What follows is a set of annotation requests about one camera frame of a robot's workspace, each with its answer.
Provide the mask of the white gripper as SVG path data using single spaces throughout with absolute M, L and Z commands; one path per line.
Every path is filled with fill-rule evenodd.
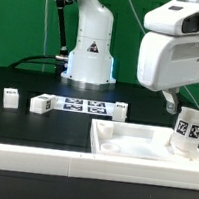
M 166 110 L 174 115 L 179 104 L 174 88 L 199 83 L 199 36 L 177 37 L 150 31 L 140 44 L 137 76 L 149 90 L 163 90 Z

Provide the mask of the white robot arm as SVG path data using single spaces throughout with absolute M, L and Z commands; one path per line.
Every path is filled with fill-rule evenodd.
M 63 79 L 78 88 L 98 90 L 115 84 L 110 43 L 113 14 L 98 0 L 77 0 L 76 47 Z M 199 83 L 199 0 L 172 0 L 148 12 L 148 33 L 138 53 L 137 79 L 151 91 L 161 91 L 166 109 L 178 111 L 178 89 Z

